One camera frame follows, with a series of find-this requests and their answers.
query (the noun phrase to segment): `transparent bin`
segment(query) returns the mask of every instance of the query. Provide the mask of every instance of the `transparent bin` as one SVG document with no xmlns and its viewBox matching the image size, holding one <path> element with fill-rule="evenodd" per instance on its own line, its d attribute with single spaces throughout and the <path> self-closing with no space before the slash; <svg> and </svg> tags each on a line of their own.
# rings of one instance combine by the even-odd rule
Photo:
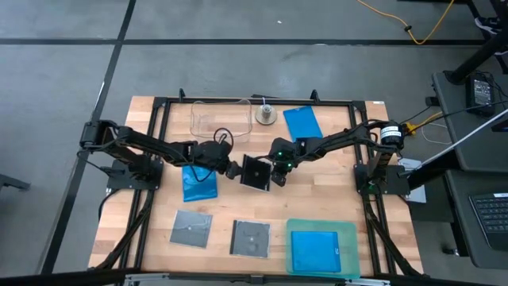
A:
<svg viewBox="0 0 508 286">
<path fill-rule="evenodd" d="M 228 129 L 235 143 L 247 142 L 252 131 L 252 108 L 247 99 L 228 103 L 194 102 L 190 109 L 190 133 L 198 142 L 214 139 L 219 128 Z M 224 130 L 219 131 L 217 139 Z"/>
</svg>

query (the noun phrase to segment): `gray pad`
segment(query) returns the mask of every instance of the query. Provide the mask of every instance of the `gray pad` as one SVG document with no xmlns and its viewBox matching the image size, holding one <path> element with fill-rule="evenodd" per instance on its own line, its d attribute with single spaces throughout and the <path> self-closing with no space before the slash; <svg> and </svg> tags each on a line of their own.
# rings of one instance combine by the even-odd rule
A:
<svg viewBox="0 0 508 286">
<path fill-rule="evenodd" d="M 178 210 L 169 242 L 206 248 L 211 224 L 211 214 Z"/>
</svg>

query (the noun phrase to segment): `keyboard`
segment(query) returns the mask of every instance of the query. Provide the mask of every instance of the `keyboard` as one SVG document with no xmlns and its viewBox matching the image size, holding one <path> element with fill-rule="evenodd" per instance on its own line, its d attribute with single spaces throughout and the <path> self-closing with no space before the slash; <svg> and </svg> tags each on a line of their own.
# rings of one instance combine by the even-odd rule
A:
<svg viewBox="0 0 508 286">
<path fill-rule="evenodd" d="M 508 251 L 508 193 L 469 197 L 488 245 Z"/>
</svg>

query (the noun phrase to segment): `gray floor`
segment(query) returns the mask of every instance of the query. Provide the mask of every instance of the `gray floor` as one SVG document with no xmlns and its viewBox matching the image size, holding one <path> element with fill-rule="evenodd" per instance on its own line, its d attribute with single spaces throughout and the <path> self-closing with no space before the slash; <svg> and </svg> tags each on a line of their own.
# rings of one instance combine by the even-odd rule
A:
<svg viewBox="0 0 508 286">
<path fill-rule="evenodd" d="M 426 35 L 446 5 L 372 2 Z M 0 37 L 116 38 L 127 0 L 3 0 Z M 491 13 L 487 2 L 476 2 Z M 138 1 L 128 38 L 406 39 L 400 24 L 348 1 Z M 454 6 L 438 39 L 480 39 L 465 6 Z M 75 161 L 113 47 L 0 45 L 0 173 L 28 180 L 30 192 L 0 193 L 0 276 L 33 274 Z M 133 95 L 249 96 L 383 100 L 394 120 L 423 109 L 433 72 L 455 68 L 474 48 L 297 45 L 125 46 L 102 118 L 123 122 Z M 482 70 L 499 73 L 495 60 Z M 446 131 L 428 129 L 432 138 Z M 443 149 L 421 134 L 406 140 L 406 157 Z M 109 158 L 93 155 L 93 162 Z M 57 272 L 87 266 L 106 178 L 87 168 L 56 263 Z M 508 272 L 477 269 L 467 258 L 441 254 L 451 231 L 415 222 L 425 272 L 437 278 L 501 284 Z M 178 282 L 178 284 L 197 284 Z"/>
</svg>

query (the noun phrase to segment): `yellow cable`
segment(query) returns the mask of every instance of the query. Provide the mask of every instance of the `yellow cable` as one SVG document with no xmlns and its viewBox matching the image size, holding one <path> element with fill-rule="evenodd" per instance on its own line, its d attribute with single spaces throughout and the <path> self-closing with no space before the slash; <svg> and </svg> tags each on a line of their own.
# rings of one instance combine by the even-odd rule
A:
<svg viewBox="0 0 508 286">
<path fill-rule="evenodd" d="M 436 113 L 436 114 L 432 114 L 432 115 L 430 115 L 430 116 L 429 116 L 426 120 L 424 120 L 422 123 L 420 123 L 420 124 L 416 125 L 416 127 L 420 127 L 420 126 L 424 125 L 425 123 L 427 123 L 427 122 L 429 122 L 429 121 L 433 120 L 434 118 L 438 117 L 438 116 L 439 116 L 439 115 L 441 115 L 441 114 L 443 114 L 443 113 L 442 113 L 442 112 L 438 112 L 438 113 Z"/>
<path fill-rule="evenodd" d="M 432 115 L 430 115 L 429 117 L 427 117 L 427 119 L 426 119 L 426 120 L 424 120 L 422 123 L 417 124 L 417 125 L 413 125 L 413 124 L 411 124 L 411 123 L 407 122 L 407 123 L 406 123 L 406 127 L 407 127 L 408 129 L 410 129 L 409 131 L 407 131 L 407 134 L 410 134 L 410 135 L 415 135 L 415 134 L 416 134 L 416 132 L 414 132 L 414 131 L 415 131 L 416 129 L 420 128 L 420 126 L 422 126 L 422 125 L 426 124 L 427 122 L 429 122 L 429 121 L 433 120 L 434 118 L 436 118 L 436 117 L 438 117 L 438 116 L 440 116 L 440 115 L 442 115 L 442 114 L 443 114 L 442 112 L 438 112 L 438 113 L 432 114 Z"/>
<path fill-rule="evenodd" d="M 374 11 L 374 12 L 378 13 L 378 14 L 381 14 L 381 15 L 386 16 L 386 17 L 392 17 L 392 18 L 394 18 L 394 19 L 399 20 L 401 23 L 403 23 L 403 24 L 404 24 L 404 28 L 405 28 L 405 27 L 407 27 L 407 26 L 409 26 L 409 25 L 407 25 L 407 23 L 406 23 L 404 20 L 402 20 L 401 18 L 399 18 L 399 17 L 397 17 L 397 16 L 395 16 L 395 15 L 392 15 L 392 14 L 388 14 L 388 13 L 381 12 L 381 11 L 377 10 L 376 8 L 374 8 L 374 7 L 372 7 L 372 6 L 369 6 L 367 3 L 365 3 L 365 2 L 363 2 L 363 1 L 361 1 L 361 0 L 357 0 L 357 1 L 358 1 L 361 5 L 366 6 L 368 9 L 370 9 L 370 10 L 372 10 L 372 11 Z M 426 37 L 423 41 L 421 41 L 421 42 L 417 41 L 417 40 L 414 38 L 413 33 L 411 32 L 411 30 L 408 30 L 408 31 L 407 31 L 407 32 L 408 32 L 408 34 L 411 36 L 411 39 L 413 39 L 413 42 L 414 42 L 415 44 L 424 44 L 424 43 L 425 43 L 425 42 L 426 42 L 426 41 L 430 38 L 430 36 L 432 36 L 432 34 L 434 34 L 434 32 L 436 32 L 437 27 L 439 27 L 439 25 L 441 24 L 441 22 L 442 22 L 442 21 L 443 21 L 443 19 L 445 18 L 446 14 L 447 14 L 447 13 L 448 13 L 448 11 L 450 10 L 450 8 L 452 8 L 452 5 L 453 5 L 454 1 L 455 1 L 455 0 L 451 0 L 451 1 L 450 1 L 450 4 L 448 4 L 448 7 L 446 8 L 446 10 L 445 10 L 445 11 L 444 11 L 444 13 L 443 13 L 443 16 L 441 16 L 441 19 L 439 19 L 439 21 L 438 21 L 438 22 L 437 22 L 437 24 L 434 26 L 434 28 L 432 29 L 432 31 L 430 31 L 429 35 L 428 35 L 428 36 L 427 36 L 427 37 Z"/>
</svg>

